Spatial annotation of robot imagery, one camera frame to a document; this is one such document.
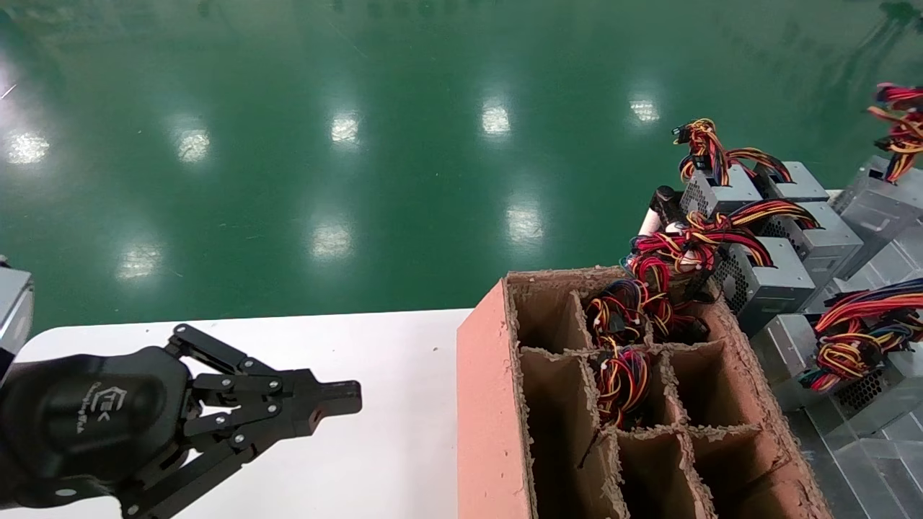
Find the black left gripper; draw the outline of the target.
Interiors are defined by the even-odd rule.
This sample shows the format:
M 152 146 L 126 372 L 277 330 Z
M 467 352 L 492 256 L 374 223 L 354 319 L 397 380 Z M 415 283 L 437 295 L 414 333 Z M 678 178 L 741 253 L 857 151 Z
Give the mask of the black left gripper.
M 198 401 L 274 402 L 182 425 L 186 357 L 215 371 L 190 382 Z M 53 508 L 146 487 L 120 498 L 123 516 L 172 518 L 279 441 L 360 410 L 358 381 L 268 367 L 189 324 L 172 330 L 166 351 L 17 363 L 2 385 L 2 507 Z M 178 469 L 190 449 L 199 456 Z

